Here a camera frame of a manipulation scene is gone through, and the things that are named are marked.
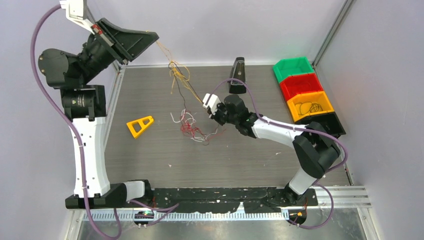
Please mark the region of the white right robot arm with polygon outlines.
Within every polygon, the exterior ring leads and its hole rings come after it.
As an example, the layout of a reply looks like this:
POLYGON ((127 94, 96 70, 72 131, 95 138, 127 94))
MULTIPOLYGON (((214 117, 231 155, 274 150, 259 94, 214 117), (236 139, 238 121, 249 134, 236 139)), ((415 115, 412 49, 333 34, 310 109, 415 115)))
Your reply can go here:
POLYGON ((296 125, 272 121, 249 111, 236 94, 220 101, 217 95, 207 93, 202 102, 209 118, 221 126, 232 124, 244 136, 271 140, 295 150, 300 169, 283 190, 283 199, 291 205, 299 205, 305 199, 305 192, 324 176, 341 154, 333 139, 315 133, 325 131, 318 122, 296 125))

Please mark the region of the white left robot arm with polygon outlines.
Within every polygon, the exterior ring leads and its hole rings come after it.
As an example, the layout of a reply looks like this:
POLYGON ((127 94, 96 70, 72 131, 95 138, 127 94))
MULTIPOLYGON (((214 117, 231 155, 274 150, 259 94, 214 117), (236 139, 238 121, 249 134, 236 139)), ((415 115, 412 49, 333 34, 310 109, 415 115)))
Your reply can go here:
POLYGON ((38 68, 49 87, 60 91, 59 113, 70 123, 75 154, 75 187, 65 199, 67 209, 123 208, 135 200, 148 207, 154 192, 148 180, 110 183, 105 164, 106 95, 90 81, 114 61, 136 59, 159 39, 152 31, 129 30, 105 18, 91 27, 78 54, 49 48, 38 57, 38 68))

